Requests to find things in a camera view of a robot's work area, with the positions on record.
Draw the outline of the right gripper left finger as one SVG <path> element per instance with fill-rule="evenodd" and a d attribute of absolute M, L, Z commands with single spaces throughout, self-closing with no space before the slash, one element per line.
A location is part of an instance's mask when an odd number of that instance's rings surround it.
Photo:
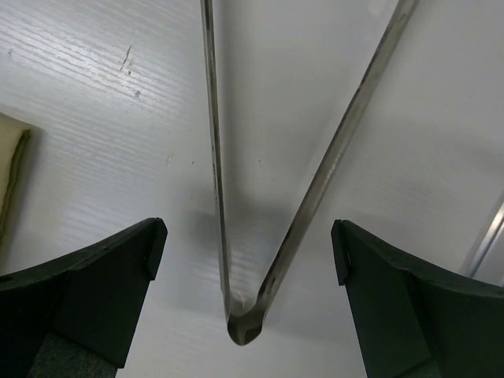
<path fill-rule="evenodd" d="M 115 377 L 125 366 L 167 238 L 148 218 L 1 277 L 3 377 Z"/>

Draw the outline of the aluminium frame rail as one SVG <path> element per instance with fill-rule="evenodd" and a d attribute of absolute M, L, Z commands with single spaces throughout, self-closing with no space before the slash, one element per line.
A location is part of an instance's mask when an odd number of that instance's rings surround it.
<path fill-rule="evenodd" d="M 503 196 L 493 211 L 491 219 L 483 228 L 483 233 L 476 240 L 474 251 L 470 254 L 469 263 L 465 269 L 465 275 L 474 278 L 478 269 L 483 264 L 491 249 L 497 243 L 498 237 L 503 231 Z"/>

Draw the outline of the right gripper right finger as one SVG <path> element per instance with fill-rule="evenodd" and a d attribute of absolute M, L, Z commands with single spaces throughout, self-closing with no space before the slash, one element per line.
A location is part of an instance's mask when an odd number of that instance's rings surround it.
<path fill-rule="evenodd" d="M 333 224 L 369 377 L 501 377 L 503 289 L 440 268 L 348 220 Z"/>

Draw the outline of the blue beige placemat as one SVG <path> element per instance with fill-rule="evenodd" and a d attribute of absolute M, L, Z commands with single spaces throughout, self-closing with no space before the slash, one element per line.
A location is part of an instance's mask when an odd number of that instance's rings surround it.
<path fill-rule="evenodd" d="M 1 239 L 6 233 L 9 208 L 18 181 L 20 162 L 31 138 L 32 126 L 1 114 Z"/>

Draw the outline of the metal serving tongs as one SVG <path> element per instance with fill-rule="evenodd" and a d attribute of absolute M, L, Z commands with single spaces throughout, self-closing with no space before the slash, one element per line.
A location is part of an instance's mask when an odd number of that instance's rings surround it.
<path fill-rule="evenodd" d="M 235 344 L 261 334 L 416 5 L 202 2 L 220 286 Z"/>

